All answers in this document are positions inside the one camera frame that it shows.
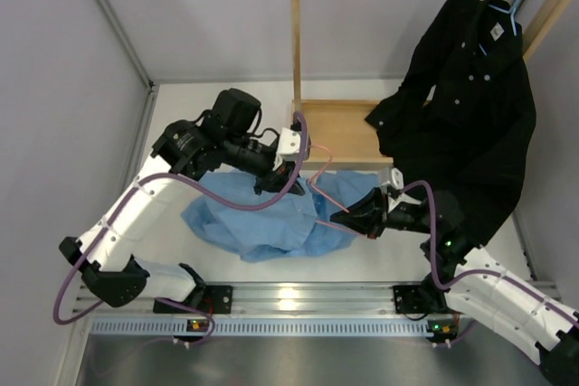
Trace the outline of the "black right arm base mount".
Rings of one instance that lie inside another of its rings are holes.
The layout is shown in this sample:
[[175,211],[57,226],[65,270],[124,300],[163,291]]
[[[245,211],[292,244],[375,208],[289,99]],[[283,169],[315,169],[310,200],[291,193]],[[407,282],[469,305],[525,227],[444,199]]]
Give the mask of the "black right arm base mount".
[[393,286],[395,312],[402,315],[450,315],[460,314],[473,319],[470,314],[451,308],[447,300],[450,291],[422,284]]

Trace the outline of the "pink wire hanger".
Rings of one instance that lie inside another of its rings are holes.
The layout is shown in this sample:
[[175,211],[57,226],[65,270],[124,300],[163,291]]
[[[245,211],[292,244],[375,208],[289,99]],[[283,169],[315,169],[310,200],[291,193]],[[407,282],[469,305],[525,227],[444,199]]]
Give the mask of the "pink wire hanger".
[[330,186],[329,178],[331,175],[327,168],[333,163],[333,155],[329,148],[322,145],[312,145],[312,149],[322,150],[327,154],[327,161],[308,179],[311,189],[321,195],[328,202],[336,206],[340,211],[349,213],[348,207],[344,201],[353,204],[354,200],[362,198],[361,191],[356,184],[356,172],[336,170],[332,175],[334,178],[334,187],[331,192],[327,189]]

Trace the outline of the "light blue button shirt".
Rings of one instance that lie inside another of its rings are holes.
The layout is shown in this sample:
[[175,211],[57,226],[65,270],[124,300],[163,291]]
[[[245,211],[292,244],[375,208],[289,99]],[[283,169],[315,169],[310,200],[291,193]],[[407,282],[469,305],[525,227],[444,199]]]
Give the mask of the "light blue button shirt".
[[[373,173],[356,172],[356,178],[362,198],[378,184]],[[286,194],[264,210],[239,211],[202,195],[190,202],[181,218],[197,238],[246,262],[319,257],[348,248],[355,235],[328,226],[338,208],[314,192],[308,179],[298,180],[305,195]]]

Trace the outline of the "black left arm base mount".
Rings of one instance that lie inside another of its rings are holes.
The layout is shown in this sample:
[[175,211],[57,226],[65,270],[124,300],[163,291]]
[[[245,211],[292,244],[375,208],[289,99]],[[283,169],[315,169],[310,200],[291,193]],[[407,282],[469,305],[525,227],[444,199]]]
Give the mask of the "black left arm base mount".
[[[232,312],[232,303],[232,286],[208,285],[204,288],[203,293],[200,293],[200,289],[197,288],[192,296],[189,296],[183,302],[179,302],[179,305],[187,306],[209,315],[227,315]],[[155,314],[188,314],[190,310],[167,305],[156,300],[153,305],[153,312]]]

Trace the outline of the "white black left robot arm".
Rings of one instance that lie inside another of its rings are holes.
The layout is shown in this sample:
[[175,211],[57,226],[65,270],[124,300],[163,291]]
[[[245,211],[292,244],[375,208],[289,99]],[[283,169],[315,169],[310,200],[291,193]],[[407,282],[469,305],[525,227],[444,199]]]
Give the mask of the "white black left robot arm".
[[[151,225],[188,187],[229,208],[256,212],[284,194],[302,194],[299,169],[308,158],[309,137],[303,114],[293,116],[269,145],[252,125],[261,120],[261,103],[229,88],[198,119],[169,124],[152,146],[139,173],[108,212],[80,237],[67,237],[62,255],[77,269],[85,287],[101,303],[125,306],[138,297],[165,298],[184,312],[204,304],[204,282],[188,265],[163,265],[139,258],[135,249]],[[201,179],[221,165],[255,178],[256,193],[272,193],[257,205],[239,204],[210,192]]]

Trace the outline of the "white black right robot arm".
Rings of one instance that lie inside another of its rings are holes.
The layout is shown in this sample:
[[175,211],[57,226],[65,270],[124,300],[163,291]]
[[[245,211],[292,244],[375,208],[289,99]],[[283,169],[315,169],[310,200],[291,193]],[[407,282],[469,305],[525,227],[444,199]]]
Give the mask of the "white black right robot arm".
[[413,303],[427,313],[453,311],[486,326],[524,353],[552,385],[578,383],[578,312],[540,292],[468,236],[466,218],[447,192],[426,191],[408,203],[392,187],[376,187],[330,220],[369,239],[386,229],[427,235],[430,273]]

